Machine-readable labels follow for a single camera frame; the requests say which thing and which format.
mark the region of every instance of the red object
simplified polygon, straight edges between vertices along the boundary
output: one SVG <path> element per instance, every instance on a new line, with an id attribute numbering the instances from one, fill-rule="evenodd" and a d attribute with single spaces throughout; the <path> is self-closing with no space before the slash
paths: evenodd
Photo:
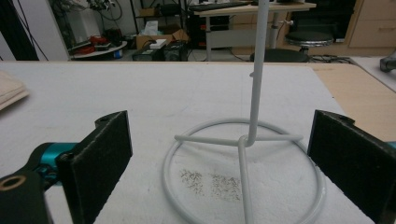
<path id="1" fill-rule="evenodd" d="M 94 46 L 82 47 L 80 49 L 75 49 L 74 54 L 89 54 L 95 52 Z"/>
<path id="2" fill-rule="evenodd" d="M 92 43 L 93 45 L 106 44 L 106 43 L 109 42 L 105 37 L 102 37 L 102 36 L 95 36 L 95 35 L 92 35 L 92 36 L 90 37 L 90 41 L 91 41 L 91 43 Z"/>

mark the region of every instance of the white foam surface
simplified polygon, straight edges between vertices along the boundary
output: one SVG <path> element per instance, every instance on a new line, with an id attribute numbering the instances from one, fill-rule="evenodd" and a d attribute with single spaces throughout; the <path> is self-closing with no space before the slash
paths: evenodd
<path id="1" fill-rule="evenodd" d="M 30 96 L 0 112 L 0 176 L 22 167 L 44 142 L 79 142 L 103 115 L 127 110 L 134 155 L 96 223 L 186 223 L 166 200 L 163 159 L 174 135 L 212 119 L 248 118 L 253 64 L 2 63 Z M 307 67 L 264 66 L 260 120 L 304 136 L 315 109 L 343 114 Z M 245 125 L 199 135 L 237 139 Z M 259 129 L 259 133 L 269 131 Z M 316 183 L 307 157 L 290 143 L 247 150 L 256 223 L 296 223 Z M 207 223 L 243 223 L 237 149 L 184 144 L 171 166 L 178 198 Z M 373 223 L 329 180 L 317 223 Z M 62 188 L 46 193 L 55 223 L 70 223 Z"/>

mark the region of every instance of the workbench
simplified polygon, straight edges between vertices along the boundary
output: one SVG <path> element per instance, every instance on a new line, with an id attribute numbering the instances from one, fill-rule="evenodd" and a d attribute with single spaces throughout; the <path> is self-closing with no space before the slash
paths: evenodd
<path id="1" fill-rule="evenodd" d="M 269 34 L 269 47 L 271 49 L 276 47 L 276 35 L 280 12 L 305 11 L 315 6 L 316 4 L 312 3 L 270 3 L 269 12 L 273 12 L 274 17 Z M 258 8 L 258 6 L 243 6 L 194 12 L 194 15 L 205 17 L 207 61 L 211 61 L 211 50 L 213 48 L 254 46 L 256 41 L 256 30 L 254 29 L 211 31 L 210 18 L 217 16 L 257 14 Z"/>
<path id="2" fill-rule="evenodd" d="M 30 92 L 0 111 L 0 176 L 21 168 L 40 144 L 79 142 L 96 119 L 128 111 L 134 155 L 96 223 L 186 223 L 161 183 L 174 135 L 208 120 L 249 116 L 253 63 L 2 62 L 0 68 Z M 303 135 L 307 145 L 315 109 L 322 109 L 394 141 L 395 102 L 393 91 L 354 65 L 266 64 L 259 119 Z M 246 132 L 246 125 L 229 124 L 198 135 L 233 138 Z M 247 161 L 256 223 L 299 220 L 316 190 L 305 154 L 288 142 L 257 143 L 247 149 Z M 206 223 L 244 222 L 236 148 L 185 143 L 171 174 L 178 198 Z M 373 223 L 326 182 L 316 223 Z M 62 187 L 50 188 L 46 197 L 55 223 L 71 223 Z"/>

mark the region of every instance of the stool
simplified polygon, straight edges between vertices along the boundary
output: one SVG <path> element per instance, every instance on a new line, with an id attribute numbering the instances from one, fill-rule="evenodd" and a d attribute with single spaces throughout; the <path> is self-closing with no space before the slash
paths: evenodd
<path id="1" fill-rule="evenodd" d="M 301 47 L 300 52 L 308 54 L 308 48 L 329 46 L 332 36 L 321 32 L 296 31 L 285 35 L 285 40 L 291 45 Z"/>
<path id="2" fill-rule="evenodd" d="M 254 62 L 254 53 L 250 55 L 250 61 Z M 309 57 L 292 49 L 266 49 L 264 61 L 266 63 L 307 63 Z"/>

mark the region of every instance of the drawer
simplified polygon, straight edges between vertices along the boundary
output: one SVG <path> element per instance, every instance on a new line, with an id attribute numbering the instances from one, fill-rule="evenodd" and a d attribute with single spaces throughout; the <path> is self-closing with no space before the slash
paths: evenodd
<path id="1" fill-rule="evenodd" d="M 359 20 L 396 20 L 396 0 L 364 0 Z"/>
<path id="2" fill-rule="evenodd" d="M 358 21 L 349 46 L 352 48 L 396 47 L 396 21 Z"/>

